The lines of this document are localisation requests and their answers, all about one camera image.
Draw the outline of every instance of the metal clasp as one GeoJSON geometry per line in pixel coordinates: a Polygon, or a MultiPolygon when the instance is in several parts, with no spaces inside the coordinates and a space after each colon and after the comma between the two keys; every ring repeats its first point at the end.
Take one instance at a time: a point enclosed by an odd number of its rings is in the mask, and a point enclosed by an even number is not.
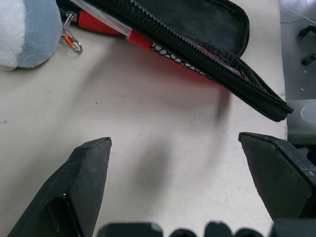
{"type": "Polygon", "coordinates": [[[83,49],[80,41],[77,40],[68,29],[72,22],[77,21],[77,15],[72,11],[68,11],[66,15],[67,19],[63,25],[63,33],[61,35],[61,39],[64,40],[73,49],[74,52],[82,54],[83,49]]]}

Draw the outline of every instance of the table surface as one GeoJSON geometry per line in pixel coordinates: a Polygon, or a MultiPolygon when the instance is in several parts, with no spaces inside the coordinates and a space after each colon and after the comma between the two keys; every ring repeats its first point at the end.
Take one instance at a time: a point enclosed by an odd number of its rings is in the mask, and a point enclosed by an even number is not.
{"type": "MultiPolygon", "coordinates": [[[[242,59],[283,96],[278,0],[234,2],[251,25],[242,59]]],[[[60,44],[36,69],[0,72],[0,236],[75,147],[105,136],[113,146],[96,230],[154,221],[165,235],[185,227],[202,236],[216,220],[267,234],[272,220],[237,138],[284,139],[286,123],[156,53],[72,31],[81,56],[60,44]]]]}

